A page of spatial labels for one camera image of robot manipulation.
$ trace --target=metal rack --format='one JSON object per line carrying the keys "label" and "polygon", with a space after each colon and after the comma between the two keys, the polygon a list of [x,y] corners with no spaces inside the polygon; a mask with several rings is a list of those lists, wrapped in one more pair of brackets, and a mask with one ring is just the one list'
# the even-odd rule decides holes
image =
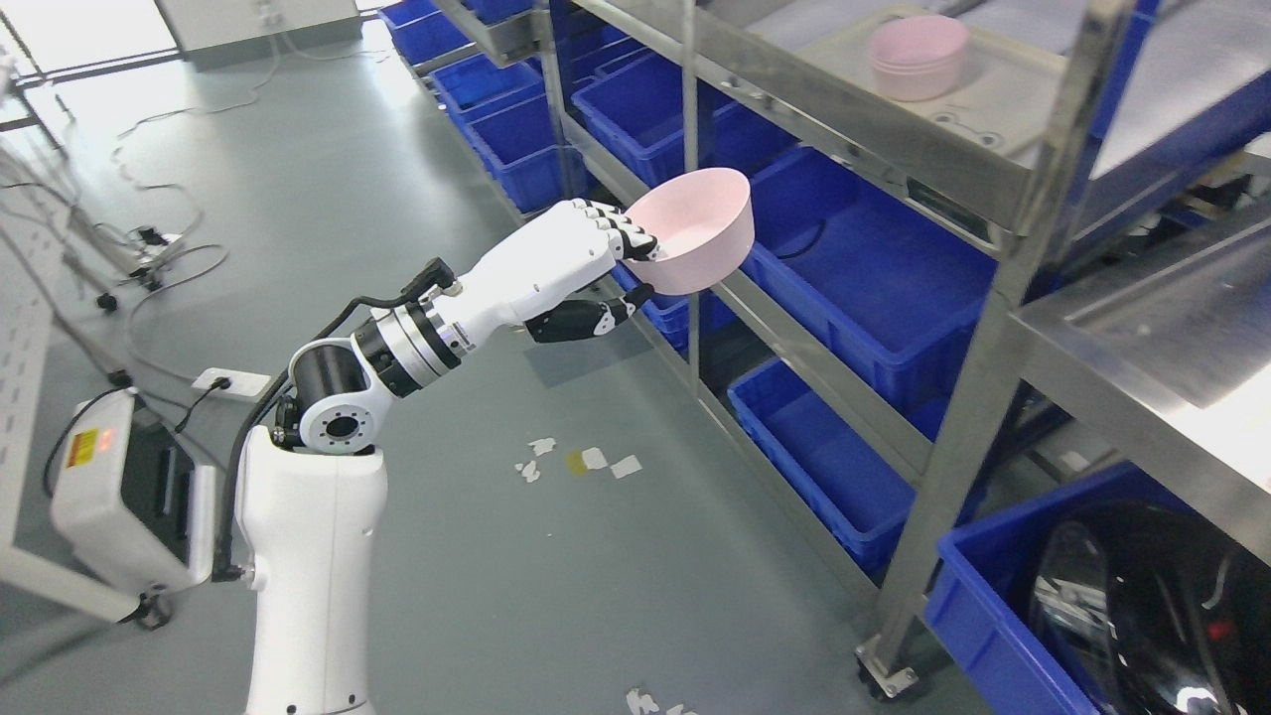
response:
{"label": "metal rack", "polygon": [[520,62],[536,52],[534,20],[529,11],[487,25],[459,0],[433,0],[433,5],[500,67]]}
{"label": "metal rack", "polygon": [[[438,6],[447,4],[455,0],[438,1]],[[1152,415],[1141,429],[1112,431],[1106,437],[1254,554],[1271,558],[1271,535],[1265,527],[1271,522],[1266,475],[1251,476],[1248,470],[1233,467],[1224,447],[1197,447],[1195,431],[1162,420],[1159,411],[1168,411],[1173,403],[1152,411],[1150,403],[1145,408],[1140,395],[1124,390],[1113,373],[1132,371],[1132,362],[1101,366],[1103,373],[1088,364],[1088,343],[1098,335],[1080,333],[1068,317],[1087,309],[1083,297],[1115,301],[1124,291],[1107,287],[1096,296],[1074,287],[1031,305],[1051,290],[1065,267],[1096,253],[1106,239],[1271,128],[1271,102],[1266,102],[1271,95],[1271,44],[1265,42],[1271,34],[1271,13],[1258,0],[1179,4],[1171,9],[1169,20],[1150,33],[1154,1],[1091,0],[1065,61],[1049,123],[1036,147],[1014,157],[812,66],[697,8],[693,0],[539,0],[538,11],[531,13],[533,30],[558,118],[558,138],[576,147],[620,201],[630,202],[647,187],[569,113],[572,83],[562,81],[562,71],[568,72],[569,29],[563,19],[577,8],[684,67],[686,166],[695,166],[699,128],[702,142],[709,145],[709,126],[699,127],[693,103],[693,88],[702,79],[999,260],[935,443],[923,438],[745,274],[736,272],[714,288],[853,431],[919,488],[877,599],[878,634],[858,650],[862,669],[882,692],[896,696],[915,681],[913,671],[904,667],[905,648],[920,624],[925,593],[939,566],[935,542],[953,527],[967,495],[996,464],[1003,444],[1016,437],[1033,389],[1096,428],[1108,428],[1113,415],[1120,423]],[[1215,47],[1223,48],[1221,56],[1214,56]],[[1117,108],[1121,117],[1113,121]],[[1237,243],[1248,245],[1252,239],[1242,240]],[[1260,245],[1265,243],[1258,239]],[[1197,243],[1181,243],[1179,249],[1195,251]],[[1240,253],[1235,248],[1223,253],[1234,254]],[[1200,274],[1209,263],[1197,259],[1196,264]],[[1160,281],[1167,272],[1152,274]],[[677,356],[670,363],[712,419],[744,452],[746,447],[754,451],[698,380],[700,315],[695,297],[690,306],[688,366]],[[1271,344],[1254,340],[1253,347],[1271,352]],[[1113,395],[1126,405],[1118,413],[1099,415],[1096,395]],[[1173,431],[1166,442],[1176,453],[1193,456],[1187,466],[1219,471],[1216,479],[1230,486],[1221,499],[1207,497],[1177,465],[1171,472],[1164,456],[1150,457],[1160,439],[1157,428]],[[766,474],[771,467],[760,471]],[[1244,502],[1252,505],[1252,514],[1238,514],[1233,500],[1257,495],[1257,489],[1263,491],[1261,500]]]}

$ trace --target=blue storage crate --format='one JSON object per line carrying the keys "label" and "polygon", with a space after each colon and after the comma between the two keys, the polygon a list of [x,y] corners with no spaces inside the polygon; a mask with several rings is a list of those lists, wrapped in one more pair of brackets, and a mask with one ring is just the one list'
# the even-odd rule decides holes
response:
{"label": "blue storage crate", "polygon": [[941,540],[944,568],[927,605],[927,624],[994,711],[1099,715],[1012,603],[1024,607],[1046,540],[1066,514],[1126,499],[1187,511],[1132,465],[1121,465]]}
{"label": "blue storage crate", "polygon": [[428,0],[407,0],[379,11],[393,44],[412,65],[468,44],[468,37]]}
{"label": "blue storage crate", "polygon": [[633,50],[630,53],[610,60],[604,65],[596,67],[596,79],[606,77],[616,72],[618,70],[625,67],[627,65],[633,63],[636,60],[643,60],[644,57],[648,57],[652,53],[653,53],[652,50],[642,44],[638,48]]}
{"label": "blue storage crate", "polygon": [[737,423],[817,519],[877,579],[896,550],[914,488],[780,361],[728,389]]}
{"label": "blue storage crate", "polygon": [[[520,211],[563,198],[559,147],[552,131],[547,97],[513,104],[472,124],[473,149]],[[582,156],[567,149],[576,170]]]}
{"label": "blue storage crate", "polygon": [[[714,89],[704,100],[714,103],[710,165],[749,171],[794,144],[793,136]],[[592,136],[644,183],[657,185],[684,173],[679,65],[658,55],[637,58],[577,91],[573,103]]]}
{"label": "blue storage crate", "polygon": [[813,149],[752,188],[742,271],[899,411],[952,392],[993,259]]}
{"label": "blue storage crate", "polygon": [[486,24],[494,24],[534,6],[534,0],[464,0]]}
{"label": "blue storage crate", "polygon": [[620,62],[627,60],[628,62],[639,56],[641,50],[644,46],[636,42],[630,37],[623,37],[609,44],[604,44],[591,51],[577,53],[578,48],[574,47],[573,58],[573,76],[574,79],[585,76],[601,76],[599,70],[601,66],[610,66],[610,71],[616,70],[623,66]]}
{"label": "blue storage crate", "polygon": [[[614,279],[623,290],[630,290],[639,284],[639,279],[622,263],[610,271]],[[719,296],[708,291],[702,295],[705,307],[704,333],[712,333],[737,319],[737,315],[724,305]],[[648,317],[657,331],[671,343],[679,352],[689,348],[689,298],[683,295],[662,295],[655,292],[641,310]]]}
{"label": "blue storage crate", "polygon": [[544,93],[543,76],[525,62],[498,69],[484,55],[468,57],[430,75],[446,114],[472,141],[470,124]]}

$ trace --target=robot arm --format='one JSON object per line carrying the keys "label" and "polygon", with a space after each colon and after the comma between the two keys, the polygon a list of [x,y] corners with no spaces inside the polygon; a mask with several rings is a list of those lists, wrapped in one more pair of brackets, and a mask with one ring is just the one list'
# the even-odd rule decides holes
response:
{"label": "robot arm", "polygon": [[564,298],[656,249],[610,206],[561,202],[458,279],[435,259],[398,298],[358,298],[380,307],[352,337],[296,351],[296,395],[280,400],[273,431],[245,433],[238,498],[228,500],[252,550],[243,578],[258,592],[249,715],[375,712],[366,605],[388,478],[372,444],[389,408],[458,368],[501,325],[524,323],[541,342],[609,331],[651,286],[605,302]]}
{"label": "robot arm", "polygon": [[657,240],[613,206],[562,201],[486,253],[455,278],[433,260],[419,295],[379,310],[351,338],[310,342],[289,367],[296,398],[273,431],[280,446],[353,455],[374,444],[389,408],[450,371],[503,325],[525,324],[538,342],[605,334],[653,290],[647,283],[609,301],[566,297],[619,259],[656,257]]}

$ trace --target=power outlet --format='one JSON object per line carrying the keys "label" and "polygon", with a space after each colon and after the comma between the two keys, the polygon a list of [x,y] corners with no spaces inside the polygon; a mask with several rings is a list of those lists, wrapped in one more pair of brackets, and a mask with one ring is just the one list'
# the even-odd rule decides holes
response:
{"label": "power outlet", "polygon": [[203,375],[198,376],[198,380],[196,380],[191,387],[202,395],[207,391],[207,389],[212,387],[212,381],[216,378],[229,378],[230,387],[225,390],[214,390],[208,398],[224,398],[226,400],[255,403],[261,399],[261,394],[264,392],[264,389],[269,387],[269,376],[243,373],[239,371],[222,371],[220,368],[208,368],[203,371]]}
{"label": "power outlet", "polygon": [[282,24],[282,10],[273,0],[254,0],[255,17],[264,29],[273,29]]}

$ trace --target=white machine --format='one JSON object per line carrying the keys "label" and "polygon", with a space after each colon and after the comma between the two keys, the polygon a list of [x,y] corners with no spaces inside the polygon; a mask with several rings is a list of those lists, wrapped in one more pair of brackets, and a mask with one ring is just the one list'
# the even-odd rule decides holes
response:
{"label": "white machine", "polygon": [[83,409],[67,433],[50,514],[76,559],[159,626],[159,596],[212,570],[215,471],[196,465],[136,394],[121,390]]}
{"label": "white machine", "polygon": [[[244,425],[239,475],[228,480],[250,563],[229,563],[229,519],[217,542],[214,578],[241,578],[258,592],[248,715],[374,715],[366,605],[388,498],[374,444],[389,409],[458,368],[501,325],[524,324],[539,342],[608,333],[651,286],[609,301],[564,298],[618,259],[656,250],[615,208],[559,202],[458,279],[433,259],[399,298],[362,300],[377,309],[351,337],[296,351],[285,376],[295,395],[280,395],[280,376]],[[253,427],[275,398],[275,427]]]}

